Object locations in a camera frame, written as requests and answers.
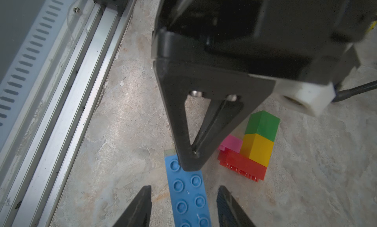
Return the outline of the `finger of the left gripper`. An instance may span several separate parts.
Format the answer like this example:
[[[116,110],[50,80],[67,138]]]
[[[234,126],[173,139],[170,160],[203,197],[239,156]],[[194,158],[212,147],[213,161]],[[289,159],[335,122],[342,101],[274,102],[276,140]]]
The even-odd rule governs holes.
[[[170,124],[180,166],[198,171],[220,143],[273,92],[275,81],[206,65],[154,60],[154,70]],[[185,105],[193,91],[202,94],[204,111],[198,130],[189,134],[194,114]]]

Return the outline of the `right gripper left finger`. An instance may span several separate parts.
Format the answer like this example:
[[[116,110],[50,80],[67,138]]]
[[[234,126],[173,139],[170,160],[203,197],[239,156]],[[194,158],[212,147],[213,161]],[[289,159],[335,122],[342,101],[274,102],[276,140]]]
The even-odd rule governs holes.
[[[113,227],[149,227],[152,199],[151,185],[143,186]]]

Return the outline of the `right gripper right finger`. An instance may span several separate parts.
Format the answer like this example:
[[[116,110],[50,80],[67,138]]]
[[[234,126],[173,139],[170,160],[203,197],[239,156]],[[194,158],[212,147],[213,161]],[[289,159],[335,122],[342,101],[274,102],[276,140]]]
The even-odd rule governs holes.
[[[225,186],[217,195],[220,227],[256,227]]]

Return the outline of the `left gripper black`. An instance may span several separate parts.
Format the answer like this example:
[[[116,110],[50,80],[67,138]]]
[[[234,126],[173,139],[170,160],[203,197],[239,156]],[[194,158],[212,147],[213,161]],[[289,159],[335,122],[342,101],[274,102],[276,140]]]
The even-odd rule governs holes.
[[[161,0],[152,57],[338,84],[377,0]]]

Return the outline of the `green lego brick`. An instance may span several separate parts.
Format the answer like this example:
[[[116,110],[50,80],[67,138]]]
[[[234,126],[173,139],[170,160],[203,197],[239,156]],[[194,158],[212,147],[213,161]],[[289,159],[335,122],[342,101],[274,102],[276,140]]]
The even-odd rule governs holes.
[[[275,141],[280,119],[267,111],[250,115],[245,134],[259,134],[270,141]]]
[[[164,151],[164,157],[176,155],[176,149],[168,149]]]

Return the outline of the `blue lego brick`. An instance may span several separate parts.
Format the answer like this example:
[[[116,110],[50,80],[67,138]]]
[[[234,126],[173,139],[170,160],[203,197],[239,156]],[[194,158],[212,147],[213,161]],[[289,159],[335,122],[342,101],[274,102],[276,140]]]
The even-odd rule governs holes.
[[[175,226],[210,227],[202,172],[184,171],[177,155],[166,156],[165,165]]]

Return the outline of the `pink lego brick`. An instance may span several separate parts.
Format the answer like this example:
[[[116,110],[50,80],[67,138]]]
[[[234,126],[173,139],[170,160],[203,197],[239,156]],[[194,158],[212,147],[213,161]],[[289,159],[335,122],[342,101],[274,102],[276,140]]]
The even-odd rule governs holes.
[[[236,153],[240,153],[242,147],[242,140],[232,136],[228,135],[219,145],[218,150],[220,151],[226,151],[226,150],[232,150]]]

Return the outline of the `red lego brick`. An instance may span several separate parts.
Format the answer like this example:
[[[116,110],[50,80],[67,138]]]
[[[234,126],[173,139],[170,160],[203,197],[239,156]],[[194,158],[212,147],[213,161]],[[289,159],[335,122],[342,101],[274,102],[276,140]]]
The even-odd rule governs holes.
[[[233,150],[220,150],[218,160],[220,165],[255,182],[263,181],[265,178],[267,167]]]

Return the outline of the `yellow lego brick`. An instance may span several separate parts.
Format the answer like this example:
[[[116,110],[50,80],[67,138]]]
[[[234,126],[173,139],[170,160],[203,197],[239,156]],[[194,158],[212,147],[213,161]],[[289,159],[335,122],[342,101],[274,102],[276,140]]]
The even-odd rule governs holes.
[[[273,141],[259,134],[246,134],[242,140],[240,154],[268,167],[273,147]]]

